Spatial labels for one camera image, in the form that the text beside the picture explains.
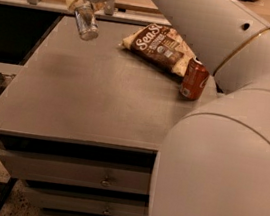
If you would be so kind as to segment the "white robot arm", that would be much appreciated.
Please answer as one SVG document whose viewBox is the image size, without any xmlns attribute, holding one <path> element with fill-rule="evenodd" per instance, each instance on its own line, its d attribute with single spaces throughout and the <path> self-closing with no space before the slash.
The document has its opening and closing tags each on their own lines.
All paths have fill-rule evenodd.
<svg viewBox="0 0 270 216">
<path fill-rule="evenodd" d="M 148 215 L 270 216 L 270 23 L 237 0 L 152 1 L 224 95 L 167 134 Z"/>
</svg>

